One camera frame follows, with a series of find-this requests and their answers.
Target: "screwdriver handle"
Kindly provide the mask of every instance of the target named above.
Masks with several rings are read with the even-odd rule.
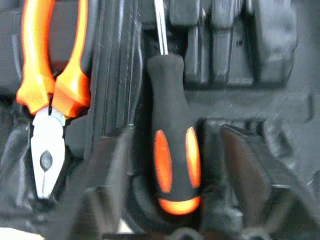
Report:
[[[52,106],[75,118],[90,106],[90,73],[99,0],[78,0],[76,36],[71,57],[56,78]]]
[[[158,200],[168,213],[184,215],[200,204],[201,166],[192,114],[183,87],[184,60],[157,55],[147,62],[153,89],[152,132]]]
[[[24,64],[22,84],[16,93],[18,103],[31,114],[49,104],[48,94],[55,89],[48,57],[48,39],[55,0],[26,0],[22,14]]]

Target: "orange pliers handle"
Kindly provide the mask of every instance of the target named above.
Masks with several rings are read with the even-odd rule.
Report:
[[[90,71],[99,0],[78,0],[77,29],[71,57],[56,78],[50,69],[48,39],[55,0],[26,0],[22,15],[24,56],[22,84],[16,100],[31,114],[49,105],[75,118],[90,105]]]

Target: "orange grip insert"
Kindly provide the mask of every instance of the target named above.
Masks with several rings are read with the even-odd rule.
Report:
[[[16,100],[33,115],[49,104],[48,94],[55,89],[48,58],[54,5],[55,0],[26,0],[22,14],[23,79]]]
[[[199,146],[193,127],[188,128],[185,136],[186,162],[190,182],[193,188],[199,188],[201,183],[201,165]]]
[[[154,163],[161,191],[169,193],[172,187],[172,163],[166,135],[162,130],[158,130],[155,135]]]
[[[75,118],[90,105],[90,80],[81,69],[86,42],[88,0],[79,0],[76,36],[70,60],[56,78],[52,106],[66,117]]]
[[[201,197],[196,196],[186,201],[169,201],[165,199],[159,199],[161,207],[168,213],[173,215],[185,215],[192,213],[196,210],[201,202]]]

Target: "pliers jaw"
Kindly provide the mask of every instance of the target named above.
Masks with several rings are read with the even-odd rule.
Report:
[[[48,199],[65,161],[63,139],[65,117],[48,107],[38,111],[33,120],[31,154],[35,187],[39,199]]]

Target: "metal shaft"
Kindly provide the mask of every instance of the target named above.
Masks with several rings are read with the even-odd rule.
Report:
[[[153,0],[161,55],[168,55],[166,18],[163,0]]]

